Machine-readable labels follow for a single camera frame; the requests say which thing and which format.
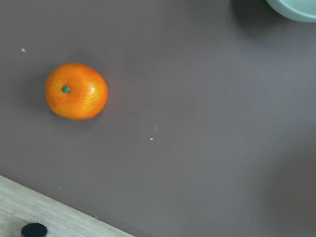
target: gray countertop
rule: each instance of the gray countertop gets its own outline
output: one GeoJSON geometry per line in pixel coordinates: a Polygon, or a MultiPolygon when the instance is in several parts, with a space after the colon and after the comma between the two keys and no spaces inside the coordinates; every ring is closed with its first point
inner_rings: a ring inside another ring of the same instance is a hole
{"type": "Polygon", "coordinates": [[[316,236],[316,24],[263,0],[10,0],[0,35],[1,175],[138,237],[316,236]],[[47,106],[68,62],[108,83],[97,117],[47,106]]]}

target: orange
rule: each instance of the orange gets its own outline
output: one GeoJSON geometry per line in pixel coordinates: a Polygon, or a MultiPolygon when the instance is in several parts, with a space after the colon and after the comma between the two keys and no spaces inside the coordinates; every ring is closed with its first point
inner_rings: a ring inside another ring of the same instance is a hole
{"type": "Polygon", "coordinates": [[[108,87],[92,68],[68,63],[48,77],[45,94],[49,107],[68,119],[89,119],[97,115],[108,100],[108,87]]]}

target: bowl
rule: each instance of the bowl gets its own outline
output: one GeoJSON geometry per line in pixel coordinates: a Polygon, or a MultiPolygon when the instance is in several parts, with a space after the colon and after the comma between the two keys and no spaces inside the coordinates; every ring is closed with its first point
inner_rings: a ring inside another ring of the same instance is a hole
{"type": "Polygon", "coordinates": [[[294,21],[316,22],[315,0],[266,0],[279,14],[294,21]]]}

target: black round pad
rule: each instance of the black round pad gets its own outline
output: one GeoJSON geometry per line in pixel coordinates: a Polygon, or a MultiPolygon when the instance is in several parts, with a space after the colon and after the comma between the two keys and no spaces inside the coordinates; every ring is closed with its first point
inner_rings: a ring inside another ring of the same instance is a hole
{"type": "Polygon", "coordinates": [[[22,237],[44,237],[47,234],[46,226],[40,223],[30,223],[21,230],[22,237]]]}

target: wooden cutting board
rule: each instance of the wooden cutting board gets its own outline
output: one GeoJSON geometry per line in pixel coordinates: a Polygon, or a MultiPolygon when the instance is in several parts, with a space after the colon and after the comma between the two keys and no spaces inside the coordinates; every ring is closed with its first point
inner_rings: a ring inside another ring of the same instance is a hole
{"type": "Polygon", "coordinates": [[[133,237],[0,176],[0,236],[19,237],[23,226],[37,222],[47,237],[133,237]]]}

